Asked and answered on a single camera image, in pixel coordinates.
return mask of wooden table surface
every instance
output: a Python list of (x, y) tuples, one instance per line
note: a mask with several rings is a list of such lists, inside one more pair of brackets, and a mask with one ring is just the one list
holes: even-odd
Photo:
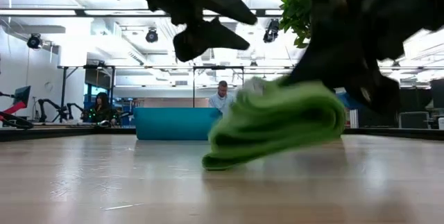
[(0, 143), (5, 224), (433, 223), (444, 145), (344, 136), (233, 171), (206, 142), (94, 135)]

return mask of white shirt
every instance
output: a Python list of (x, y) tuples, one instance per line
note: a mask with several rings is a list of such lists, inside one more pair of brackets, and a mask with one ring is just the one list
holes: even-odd
[(226, 115), (228, 110), (230, 109), (230, 105), (234, 103), (234, 96), (227, 94), (224, 97), (219, 96), (219, 94), (215, 94), (208, 98), (208, 107), (215, 107), (222, 115)]

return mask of computer screen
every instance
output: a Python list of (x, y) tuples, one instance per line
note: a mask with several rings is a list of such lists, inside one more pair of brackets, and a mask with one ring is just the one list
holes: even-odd
[(29, 93), (31, 92), (31, 86), (22, 87), (15, 90), (14, 104), (23, 102), (28, 107)]

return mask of green microfiber towel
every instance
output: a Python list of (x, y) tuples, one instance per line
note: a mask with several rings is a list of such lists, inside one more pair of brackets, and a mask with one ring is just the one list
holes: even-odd
[(345, 109), (322, 83), (278, 87), (262, 95), (241, 90), (227, 116), (210, 131), (207, 170), (226, 170), (291, 148), (323, 144), (341, 136)]

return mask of green plant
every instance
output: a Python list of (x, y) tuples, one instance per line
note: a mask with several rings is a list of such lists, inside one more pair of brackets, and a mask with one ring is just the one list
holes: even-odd
[(282, 19), (280, 28), (286, 33), (289, 29), (297, 35), (294, 45), (298, 48), (307, 47), (305, 40), (311, 37), (310, 11), (311, 0), (281, 0)]

